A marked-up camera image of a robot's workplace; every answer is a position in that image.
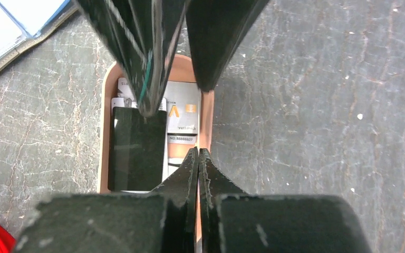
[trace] cracked gray surface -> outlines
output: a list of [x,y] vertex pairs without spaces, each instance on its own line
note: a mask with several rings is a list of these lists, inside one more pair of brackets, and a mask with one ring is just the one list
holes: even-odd
[[[76,17],[0,74],[12,234],[44,196],[95,190],[111,63]],[[405,252],[405,1],[271,1],[216,88],[212,155],[250,193],[342,196],[375,252]]]

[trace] gray marble surface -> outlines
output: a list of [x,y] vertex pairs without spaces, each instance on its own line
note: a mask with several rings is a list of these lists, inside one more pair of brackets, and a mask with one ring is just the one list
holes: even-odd
[[[76,16],[0,74],[13,235],[45,196],[95,191],[112,61]],[[405,252],[405,1],[271,1],[216,88],[212,155],[250,193],[342,196],[374,252]]]

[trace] teal stripe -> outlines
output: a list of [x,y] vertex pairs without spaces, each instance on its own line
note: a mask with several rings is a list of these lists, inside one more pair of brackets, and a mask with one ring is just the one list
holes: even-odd
[[145,73],[145,79],[143,80],[142,91],[140,91],[139,104],[142,102],[145,91],[147,90],[148,80],[150,79],[150,69],[151,69],[151,55],[148,57],[147,71]]

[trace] black card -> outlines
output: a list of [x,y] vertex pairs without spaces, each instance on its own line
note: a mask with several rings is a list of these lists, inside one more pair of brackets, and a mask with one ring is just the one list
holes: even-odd
[[138,109],[113,109],[109,190],[150,191],[161,183],[166,127],[166,111],[144,118]]

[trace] white speck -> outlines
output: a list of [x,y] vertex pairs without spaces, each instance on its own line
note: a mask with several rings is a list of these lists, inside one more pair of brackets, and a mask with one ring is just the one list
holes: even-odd
[[39,246],[40,248],[44,248],[44,247],[46,247],[47,245],[49,245],[51,242],[53,242],[53,237],[51,237],[51,238],[46,238],[46,239],[42,239],[42,240],[38,243],[38,246]]
[[18,244],[16,245],[15,249],[17,251],[21,250],[22,247],[24,246],[24,244],[28,241],[28,237],[27,236],[22,236],[20,241],[18,242]]
[[267,241],[268,236],[266,235],[263,227],[260,224],[257,224],[255,230],[257,230],[258,236],[260,237],[260,240],[262,241],[263,245],[265,247],[268,247],[269,246],[268,241]]

